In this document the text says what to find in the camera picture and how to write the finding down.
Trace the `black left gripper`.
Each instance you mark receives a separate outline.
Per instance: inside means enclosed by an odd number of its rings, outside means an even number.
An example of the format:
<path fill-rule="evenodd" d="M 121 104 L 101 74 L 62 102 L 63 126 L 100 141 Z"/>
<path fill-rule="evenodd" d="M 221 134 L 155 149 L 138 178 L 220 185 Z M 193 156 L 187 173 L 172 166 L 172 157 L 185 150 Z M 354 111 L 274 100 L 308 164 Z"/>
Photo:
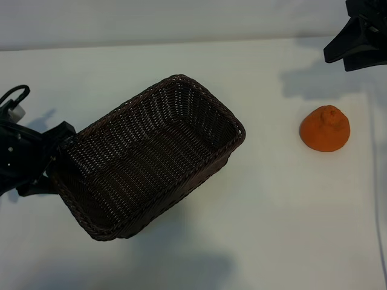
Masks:
<path fill-rule="evenodd" d="M 19 196 L 57 195 L 44 172 L 56 147 L 76 134 L 66 121 L 39 133 L 16 123 L 1 120 L 1 194 L 16 189 Z"/>

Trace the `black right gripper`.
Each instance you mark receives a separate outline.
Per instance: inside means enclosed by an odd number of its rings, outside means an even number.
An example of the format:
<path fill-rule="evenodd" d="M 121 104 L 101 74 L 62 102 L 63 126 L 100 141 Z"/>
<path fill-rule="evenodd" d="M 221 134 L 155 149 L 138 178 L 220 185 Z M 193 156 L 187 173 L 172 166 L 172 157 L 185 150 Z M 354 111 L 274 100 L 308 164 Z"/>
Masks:
<path fill-rule="evenodd" d="M 349 0 L 350 17 L 324 48 L 326 63 L 343 60 L 345 71 L 386 65 L 386 1 Z"/>

